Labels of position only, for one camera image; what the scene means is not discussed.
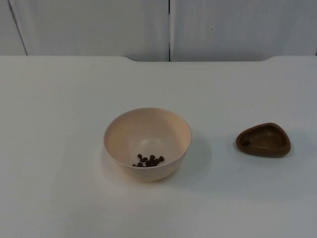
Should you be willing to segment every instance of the white wall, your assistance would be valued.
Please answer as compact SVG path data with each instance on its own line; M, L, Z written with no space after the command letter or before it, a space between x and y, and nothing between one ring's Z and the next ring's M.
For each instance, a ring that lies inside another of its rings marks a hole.
M22 41L6 0L0 0L0 55L25 55Z
M167 0L11 0L29 55L168 60Z
M171 60L315 55L317 0L171 0Z

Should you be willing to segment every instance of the white table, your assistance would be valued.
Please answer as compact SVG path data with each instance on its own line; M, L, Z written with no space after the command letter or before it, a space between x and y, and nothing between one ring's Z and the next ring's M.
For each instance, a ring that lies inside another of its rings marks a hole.
M0 237L316 238L317 58L133 62L0 57ZM121 176L107 125L139 107L182 115L193 143L160 182ZM233 146L275 122L283 159Z

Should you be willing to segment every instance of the brown dish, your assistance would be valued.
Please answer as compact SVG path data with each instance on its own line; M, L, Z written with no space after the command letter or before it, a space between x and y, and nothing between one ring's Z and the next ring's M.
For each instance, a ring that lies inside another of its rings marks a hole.
M243 131L236 144L246 154L264 157L283 157L291 149L286 132L274 123L260 124Z

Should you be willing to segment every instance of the beige bowl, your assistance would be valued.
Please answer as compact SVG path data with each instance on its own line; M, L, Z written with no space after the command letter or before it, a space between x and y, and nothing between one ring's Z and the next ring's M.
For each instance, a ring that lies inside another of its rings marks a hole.
M158 108L141 108L117 117L106 129L106 152L131 177L154 181L176 171L191 142L187 122L179 115ZM163 156L156 167L133 167L138 154Z

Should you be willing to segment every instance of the brown tray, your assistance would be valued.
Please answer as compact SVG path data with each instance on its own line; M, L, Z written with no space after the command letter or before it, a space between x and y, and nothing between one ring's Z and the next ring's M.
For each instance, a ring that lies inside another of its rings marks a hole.
M264 157L283 157L291 149L286 132L274 123L260 124L243 131L236 144L246 154Z

